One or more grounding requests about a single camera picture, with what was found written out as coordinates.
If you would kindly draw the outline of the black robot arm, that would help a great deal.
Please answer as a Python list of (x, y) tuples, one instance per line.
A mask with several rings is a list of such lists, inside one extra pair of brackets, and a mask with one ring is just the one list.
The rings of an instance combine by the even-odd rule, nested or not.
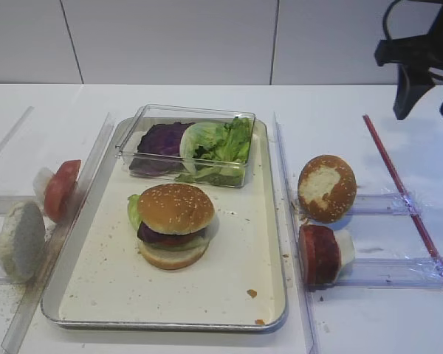
[[(388, 17), (398, 1), (391, 2), (383, 17), (381, 40), (374, 53), (378, 66), (394, 63), (397, 65), (398, 81), (393, 111), (398, 120), (404, 120), (416, 103), (430, 91), (435, 82), (442, 81), (443, 75), (443, 1), (430, 29), (424, 35), (392, 38), (388, 29)], [(440, 106), (443, 117), (443, 102)]]

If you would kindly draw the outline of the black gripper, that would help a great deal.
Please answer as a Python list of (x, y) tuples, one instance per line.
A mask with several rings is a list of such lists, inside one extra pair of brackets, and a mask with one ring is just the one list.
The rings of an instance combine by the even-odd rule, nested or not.
[[(385, 39), (374, 52), (378, 66), (398, 64), (398, 81), (393, 111), (398, 120), (404, 120), (415, 104), (434, 86), (433, 79), (443, 81), (443, 24), (434, 24), (425, 35), (393, 39), (386, 21), (382, 23)], [(440, 106), (443, 117), (443, 102)]]

